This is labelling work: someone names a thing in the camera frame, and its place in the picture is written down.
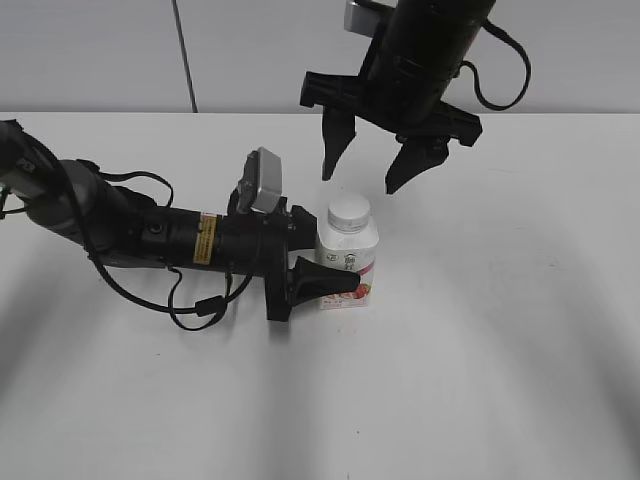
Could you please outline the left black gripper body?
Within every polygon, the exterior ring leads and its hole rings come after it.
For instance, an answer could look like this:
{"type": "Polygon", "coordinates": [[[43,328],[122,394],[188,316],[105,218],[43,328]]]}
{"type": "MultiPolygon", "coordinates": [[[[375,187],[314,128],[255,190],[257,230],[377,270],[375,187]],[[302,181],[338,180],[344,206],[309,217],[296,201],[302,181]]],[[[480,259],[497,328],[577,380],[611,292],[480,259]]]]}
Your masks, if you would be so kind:
{"type": "Polygon", "coordinates": [[[305,208],[278,200],[270,213],[242,212],[237,197],[229,199],[227,214],[219,219],[215,234],[215,264],[227,279],[241,275],[236,288],[228,286],[229,302],[238,298],[250,281],[261,277],[267,319],[287,321],[294,307],[293,273],[289,254],[315,246],[317,218],[305,208]]]}

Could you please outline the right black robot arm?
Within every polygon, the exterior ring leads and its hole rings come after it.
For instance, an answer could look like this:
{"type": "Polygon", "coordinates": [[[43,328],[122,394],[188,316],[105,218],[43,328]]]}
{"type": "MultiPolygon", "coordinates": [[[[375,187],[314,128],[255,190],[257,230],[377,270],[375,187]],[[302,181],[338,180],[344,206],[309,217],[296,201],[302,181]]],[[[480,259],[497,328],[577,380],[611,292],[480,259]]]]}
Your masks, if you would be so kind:
{"type": "Polygon", "coordinates": [[[365,120],[392,133],[400,150],[385,176],[393,194],[421,173],[441,166],[455,139],[470,147],[482,132],[478,116],[443,101],[494,4],[491,1],[349,1],[345,30],[371,42],[357,74],[306,73],[300,103],[320,106],[322,178],[337,163],[365,120]]]}

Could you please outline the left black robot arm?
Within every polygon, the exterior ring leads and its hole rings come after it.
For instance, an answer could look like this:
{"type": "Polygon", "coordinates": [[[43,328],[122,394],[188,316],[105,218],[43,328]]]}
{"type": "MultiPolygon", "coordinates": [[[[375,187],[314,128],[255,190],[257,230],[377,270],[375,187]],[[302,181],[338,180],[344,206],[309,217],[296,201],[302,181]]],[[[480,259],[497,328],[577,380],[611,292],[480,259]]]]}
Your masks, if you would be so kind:
{"type": "Polygon", "coordinates": [[[223,214],[158,204],[125,187],[126,174],[95,163],[61,160],[14,120],[1,124],[1,193],[22,202],[35,224],[84,248],[99,275],[114,268],[216,271],[225,289],[191,307],[144,301],[180,324],[186,315],[204,328],[219,323],[254,278],[264,283],[269,320],[285,322],[294,307],[354,291],[361,277],[303,257],[316,243],[316,217],[289,205],[282,164],[265,148],[251,151],[223,214]]]}

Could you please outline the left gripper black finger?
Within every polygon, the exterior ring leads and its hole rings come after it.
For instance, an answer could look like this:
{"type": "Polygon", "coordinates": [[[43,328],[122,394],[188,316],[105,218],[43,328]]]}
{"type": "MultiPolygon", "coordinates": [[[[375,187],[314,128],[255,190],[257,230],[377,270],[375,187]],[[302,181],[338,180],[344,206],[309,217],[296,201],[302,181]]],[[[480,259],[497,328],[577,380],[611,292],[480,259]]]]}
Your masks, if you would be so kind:
{"type": "Polygon", "coordinates": [[[288,304],[297,307],[321,297],[349,293],[360,285],[361,276],[338,270],[299,256],[289,270],[288,304]]]}

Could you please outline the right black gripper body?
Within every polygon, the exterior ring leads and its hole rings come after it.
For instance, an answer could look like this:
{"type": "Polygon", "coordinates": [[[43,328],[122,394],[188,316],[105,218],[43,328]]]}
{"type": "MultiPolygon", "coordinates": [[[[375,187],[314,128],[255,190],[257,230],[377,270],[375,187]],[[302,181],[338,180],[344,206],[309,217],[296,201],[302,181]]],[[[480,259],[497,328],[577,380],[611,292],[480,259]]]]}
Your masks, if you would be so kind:
{"type": "Polygon", "coordinates": [[[357,74],[308,71],[300,105],[351,113],[403,140],[471,146],[482,133],[479,117],[442,100],[464,53],[458,35],[440,48],[421,33],[379,29],[357,74]]]}

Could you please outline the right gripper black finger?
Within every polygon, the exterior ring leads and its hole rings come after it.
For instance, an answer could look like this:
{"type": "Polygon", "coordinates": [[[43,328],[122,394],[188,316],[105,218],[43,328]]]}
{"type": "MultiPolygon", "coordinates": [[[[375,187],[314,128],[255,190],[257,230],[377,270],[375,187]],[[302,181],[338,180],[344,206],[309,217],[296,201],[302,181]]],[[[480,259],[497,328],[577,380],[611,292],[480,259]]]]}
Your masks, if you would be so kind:
{"type": "Polygon", "coordinates": [[[410,139],[401,147],[385,177],[387,194],[394,194],[416,176],[442,165],[448,157],[445,139],[410,139]]]}
{"type": "Polygon", "coordinates": [[[325,108],[322,115],[324,160],[322,180],[331,179],[337,163],[356,136],[355,116],[334,108],[325,108]]]}

